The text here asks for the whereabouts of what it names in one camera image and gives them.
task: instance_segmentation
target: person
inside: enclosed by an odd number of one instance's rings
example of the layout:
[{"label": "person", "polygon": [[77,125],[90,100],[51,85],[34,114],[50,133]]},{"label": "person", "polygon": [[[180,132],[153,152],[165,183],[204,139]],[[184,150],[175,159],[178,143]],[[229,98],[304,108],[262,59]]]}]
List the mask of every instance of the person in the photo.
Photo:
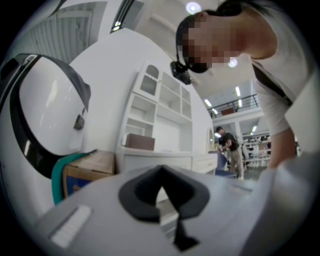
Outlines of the person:
[{"label": "person", "polygon": [[242,150],[239,143],[231,133],[225,132],[225,130],[221,126],[218,126],[215,129],[215,132],[221,135],[221,139],[224,144],[222,150],[230,149],[230,171],[235,172],[235,167],[237,166],[238,179],[243,180],[245,171],[242,162]]},{"label": "person", "polygon": [[268,167],[295,157],[295,136],[285,113],[315,78],[318,66],[298,27],[278,5],[267,0],[226,0],[217,10],[186,17],[177,29],[177,47],[187,67],[198,73],[240,54],[249,55],[255,73],[258,69],[284,93],[281,97],[255,80],[271,136]]}]

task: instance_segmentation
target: railing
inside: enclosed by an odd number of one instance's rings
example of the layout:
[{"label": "railing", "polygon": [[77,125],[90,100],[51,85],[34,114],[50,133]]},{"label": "railing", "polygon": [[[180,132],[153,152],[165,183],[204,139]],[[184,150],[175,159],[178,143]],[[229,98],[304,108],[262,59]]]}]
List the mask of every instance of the railing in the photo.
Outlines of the railing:
[{"label": "railing", "polygon": [[232,113],[246,111],[259,107],[259,100],[256,94],[239,98],[225,104],[208,108],[208,112],[212,118],[229,115]]}]

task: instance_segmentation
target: khaki pants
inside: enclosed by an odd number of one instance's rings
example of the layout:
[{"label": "khaki pants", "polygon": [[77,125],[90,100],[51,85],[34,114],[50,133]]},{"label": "khaki pants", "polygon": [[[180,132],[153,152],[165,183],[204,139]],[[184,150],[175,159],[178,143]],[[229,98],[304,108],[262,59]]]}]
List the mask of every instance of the khaki pants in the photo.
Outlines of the khaki pants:
[{"label": "khaki pants", "polygon": [[237,166],[238,177],[244,176],[244,165],[242,163],[242,150],[240,146],[237,150],[231,152],[230,171],[235,172],[235,166]]}]

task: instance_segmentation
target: white shirt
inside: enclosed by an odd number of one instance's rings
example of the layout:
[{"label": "white shirt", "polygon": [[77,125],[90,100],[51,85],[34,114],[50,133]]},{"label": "white shirt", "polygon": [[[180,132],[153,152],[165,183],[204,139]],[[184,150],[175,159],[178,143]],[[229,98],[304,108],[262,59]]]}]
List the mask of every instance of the white shirt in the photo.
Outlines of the white shirt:
[{"label": "white shirt", "polygon": [[[271,14],[268,16],[255,10],[263,16],[274,31],[277,49],[273,56],[252,60],[252,62],[260,64],[267,71],[264,73],[294,102],[314,70],[318,68],[317,64],[303,35],[289,16],[272,2],[257,1],[256,3],[264,6]],[[255,91],[266,117],[270,135],[276,135],[288,129],[290,126],[285,119],[285,113],[289,106],[278,94],[261,85],[258,80],[255,80]]]}]

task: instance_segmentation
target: black strap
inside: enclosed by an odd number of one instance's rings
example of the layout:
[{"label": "black strap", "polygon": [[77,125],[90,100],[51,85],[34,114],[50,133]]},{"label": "black strap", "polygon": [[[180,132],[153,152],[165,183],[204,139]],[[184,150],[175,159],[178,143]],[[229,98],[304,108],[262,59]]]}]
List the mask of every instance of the black strap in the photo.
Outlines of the black strap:
[{"label": "black strap", "polygon": [[256,79],[260,83],[262,83],[264,86],[268,87],[270,90],[274,91],[276,94],[278,94],[281,98],[283,98],[288,106],[292,105],[292,101],[287,97],[287,95],[284,93],[284,91],[277,86],[274,82],[272,82],[269,77],[267,77],[258,67],[252,64],[253,71],[255,74]]}]

